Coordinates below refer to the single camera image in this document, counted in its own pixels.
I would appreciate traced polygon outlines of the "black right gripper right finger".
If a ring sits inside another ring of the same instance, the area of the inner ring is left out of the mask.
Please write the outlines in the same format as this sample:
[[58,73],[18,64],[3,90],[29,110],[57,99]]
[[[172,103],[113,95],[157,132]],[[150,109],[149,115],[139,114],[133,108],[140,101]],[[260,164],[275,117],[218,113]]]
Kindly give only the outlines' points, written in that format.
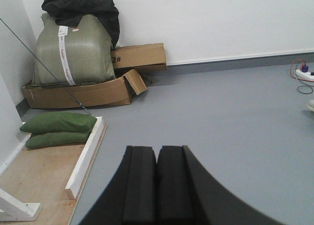
[[157,160],[157,224],[278,225],[219,183],[188,146],[163,146]]

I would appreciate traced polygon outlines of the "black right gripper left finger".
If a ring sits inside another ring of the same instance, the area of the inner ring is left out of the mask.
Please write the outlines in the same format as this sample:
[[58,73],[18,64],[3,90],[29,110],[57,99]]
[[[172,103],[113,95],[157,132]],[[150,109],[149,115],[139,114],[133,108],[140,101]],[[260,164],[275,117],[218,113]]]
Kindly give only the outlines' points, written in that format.
[[154,225],[156,157],[148,146],[127,146],[109,184],[82,225]]

